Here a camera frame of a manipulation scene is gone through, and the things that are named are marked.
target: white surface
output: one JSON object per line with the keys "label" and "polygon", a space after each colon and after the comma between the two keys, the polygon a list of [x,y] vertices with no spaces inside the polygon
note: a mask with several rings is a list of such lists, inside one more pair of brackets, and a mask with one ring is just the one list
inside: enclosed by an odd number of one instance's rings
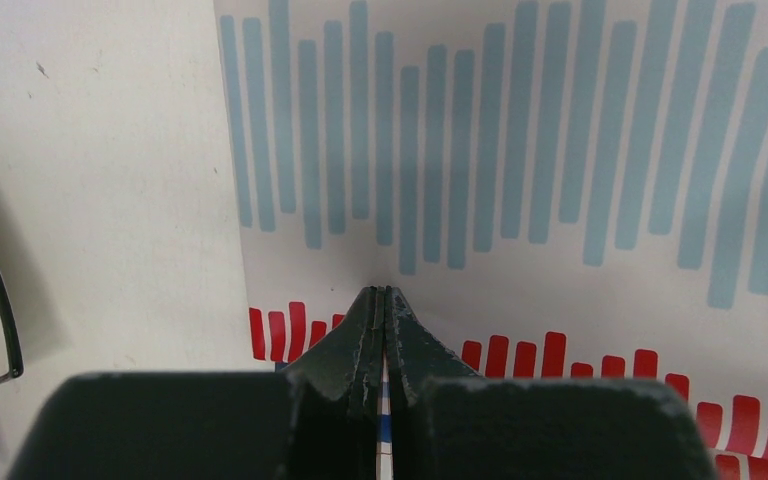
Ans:
{"label": "white surface", "polygon": [[1,475],[72,374],[252,366],[228,145],[212,2],[0,1]]}

